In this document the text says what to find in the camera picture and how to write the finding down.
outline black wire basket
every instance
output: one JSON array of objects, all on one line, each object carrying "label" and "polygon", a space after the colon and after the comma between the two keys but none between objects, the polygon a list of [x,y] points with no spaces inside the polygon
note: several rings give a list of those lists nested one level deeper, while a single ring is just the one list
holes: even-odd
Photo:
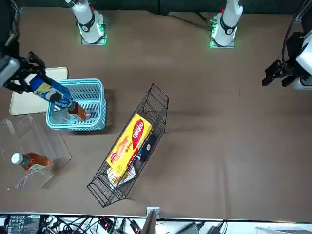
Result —
[{"label": "black wire basket", "polygon": [[169,97],[155,84],[152,84],[151,88],[121,131],[117,140],[120,138],[135,113],[151,123],[153,127],[152,133],[142,144],[141,149],[130,163],[123,176],[117,177],[105,159],[96,175],[87,186],[88,190],[102,207],[106,207],[114,202],[127,198],[146,162],[153,153],[162,135],[165,133],[168,105]]}]

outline bottle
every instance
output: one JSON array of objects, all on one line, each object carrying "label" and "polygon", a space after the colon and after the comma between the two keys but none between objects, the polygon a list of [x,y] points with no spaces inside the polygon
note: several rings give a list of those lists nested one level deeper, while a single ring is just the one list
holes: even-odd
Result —
[{"label": "bottle", "polygon": [[70,115],[73,115],[79,121],[85,121],[87,118],[85,110],[75,101],[72,101],[67,110]]},{"label": "bottle", "polygon": [[14,153],[11,161],[13,164],[21,165],[27,171],[38,171],[51,164],[47,157],[32,152],[25,155]]}]

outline wire basket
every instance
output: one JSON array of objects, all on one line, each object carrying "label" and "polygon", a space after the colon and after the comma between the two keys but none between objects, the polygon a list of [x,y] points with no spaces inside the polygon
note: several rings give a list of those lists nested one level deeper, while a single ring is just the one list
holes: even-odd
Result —
[{"label": "wire basket", "polygon": [[68,114],[67,110],[59,111],[54,104],[49,103],[46,122],[52,129],[64,129],[70,131],[95,131],[102,130],[106,121],[106,101],[104,88],[98,79],[69,79],[61,80],[60,84],[67,87],[73,101],[88,114],[85,121],[78,121]]},{"label": "wire basket", "polygon": [[116,176],[105,159],[96,175],[87,186],[88,190],[102,207],[106,207],[114,202],[123,200],[128,196],[146,162],[153,153],[162,135],[165,133],[168,105],[169,97],[155,84],[152,84],[152,87],[131,115],[117,140],[120,138],[135,113],[138,113],[151,123],[153,127],[152,133],[142,144],[138,154],[130,163],[123,176]]}]

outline white cutting board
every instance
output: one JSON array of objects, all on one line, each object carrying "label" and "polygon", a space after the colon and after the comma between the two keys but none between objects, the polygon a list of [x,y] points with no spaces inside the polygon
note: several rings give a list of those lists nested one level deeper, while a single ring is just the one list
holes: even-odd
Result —
[{"label": "white cutting board", "polygon": [[[56,67],[45,69],[46,75],[55,81],[60,81],[68,78],[68,70],[66,67]],[[26,78],[26,82],[29,83],[36,74],[30,74]],[[23,115],[31,113],[46,112],[48,108],[48,102],[42,98],[34,95],[32,92],[24,92],[18,94],[12,93],[10,114]]]}]

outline blue plastic basket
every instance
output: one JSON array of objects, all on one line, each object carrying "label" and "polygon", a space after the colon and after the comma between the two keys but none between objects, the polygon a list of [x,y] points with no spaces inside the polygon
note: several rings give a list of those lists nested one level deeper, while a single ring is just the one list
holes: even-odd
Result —
[{"label": "blue plastic basket", "polygon": [[106,121],[106,101],[104,88],[98,79],[61,80],[60,84],[69,88],[73,101],[78,102],[89,116],[85,121],[78,121],[67,110],[59,111],[49,103],[45,120],[48,126],[56,130],[94,131],[102,130]]}]

